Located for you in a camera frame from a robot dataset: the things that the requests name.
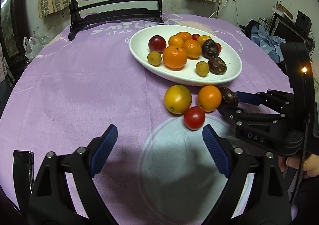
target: black speaker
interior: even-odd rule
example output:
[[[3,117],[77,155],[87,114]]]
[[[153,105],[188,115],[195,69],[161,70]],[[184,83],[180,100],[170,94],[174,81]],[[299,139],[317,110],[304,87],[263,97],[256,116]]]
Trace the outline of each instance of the black speaker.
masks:
[[[311,25],[312,23],[310,18],[304,13],[302,13],[301,11],[298,11],[296,26],[302,31],[304,31],[305,33],[309,34]]]

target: blue gripper pad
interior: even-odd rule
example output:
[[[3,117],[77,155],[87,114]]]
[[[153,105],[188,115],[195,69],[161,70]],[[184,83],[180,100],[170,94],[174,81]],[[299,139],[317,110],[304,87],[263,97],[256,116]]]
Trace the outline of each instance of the blue gripper pad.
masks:
[[[231,175],[229,158],[226,155],[223,147],[218,142],[216,137],[217,134],[215,135],[209,126],[206,125],[203,128],[202,136],[203,141],[205,142],[205,145],[212,156],[219,173],[229,178]]]
[[[117,128],[110,125],[110,130],[104,135],[102,142],[93,154],[90,165],[90,175],[93,178],[96,174],[101,173],[102,168],[110,155],[117,141]]]
[[[244,92],[236,92],[238,99],[242,103],[249,103],[253,105],[260,105],[263,104],[263,101],[257,94],[253,93],[244,93]]]

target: plastic bag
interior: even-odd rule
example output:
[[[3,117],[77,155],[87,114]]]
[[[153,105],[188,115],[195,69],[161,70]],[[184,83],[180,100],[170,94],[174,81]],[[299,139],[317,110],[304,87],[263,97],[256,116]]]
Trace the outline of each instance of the plastic bag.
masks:
[[[23,39],[23,47],[26,51],[26,57],[32,61],[36,55],[44,48],[40,41],[31,37],[30,40],[25,37]]]

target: blue cloth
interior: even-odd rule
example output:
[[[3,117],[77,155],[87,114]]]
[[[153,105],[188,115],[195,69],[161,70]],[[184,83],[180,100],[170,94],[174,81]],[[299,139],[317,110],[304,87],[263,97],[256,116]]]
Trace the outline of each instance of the blue cloth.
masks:
[[[270,37],[269,32],[261,25],[255,25],[251,29],[250,39],[266,52],[275,63],[284,60],[279,45],[286,41],[277,36]]]

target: tangerine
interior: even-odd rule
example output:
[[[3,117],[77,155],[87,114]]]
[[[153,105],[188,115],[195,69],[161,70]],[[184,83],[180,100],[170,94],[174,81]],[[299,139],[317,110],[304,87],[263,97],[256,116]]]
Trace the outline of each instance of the tangerine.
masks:
[[[168,45],[169,46],[177,46],[177,47],[183,47],[184,40],[177,35],[171,36],[168,40]]]
[[[176,35],[180,36],[184,42],[189,39],[193,39],[193,36],[188,32],[180,32],[180,33],[177,33]]]
[[[171,69],[180,69],[187,62],[186,50],[177,46],[168,46],[163,52],[163,62]]]
[[[186,50],[187,56],[192,59],[197,59],[202,54],[202,47],[193,39],[185,41],[183,49]]]
[[[205,112],[216,110],[221,104],[221,92],[216,86],[204,86],[198,93],[197,105]]]

